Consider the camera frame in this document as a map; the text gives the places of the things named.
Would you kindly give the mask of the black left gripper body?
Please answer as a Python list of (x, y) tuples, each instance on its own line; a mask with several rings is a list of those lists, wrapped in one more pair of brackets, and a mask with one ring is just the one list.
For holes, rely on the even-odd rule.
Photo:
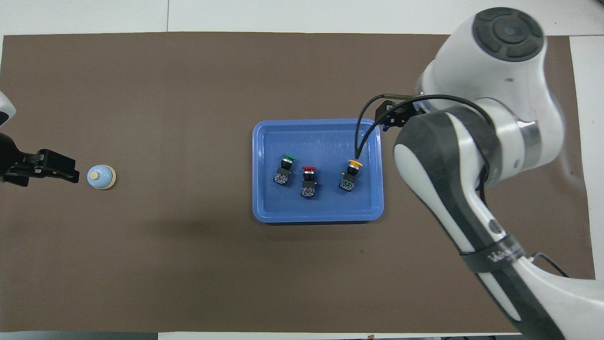
[(6, 134), (0, 134), (0, 181), (6, 174), (37, 177), (34, 169), (36, 154), (25, 153)]

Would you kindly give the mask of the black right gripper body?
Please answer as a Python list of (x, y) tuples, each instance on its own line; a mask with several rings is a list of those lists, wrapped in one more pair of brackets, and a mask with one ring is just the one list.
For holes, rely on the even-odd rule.
[(394, 107), (397, 105), (398, 103), (394, 101), (386, 100), (375, 110), (375, 121), (383, 131), (393, 127), (401, 128), (410, 118), (425, 113), (425, 110), (415, 103), (406, 104), (395, 110)]

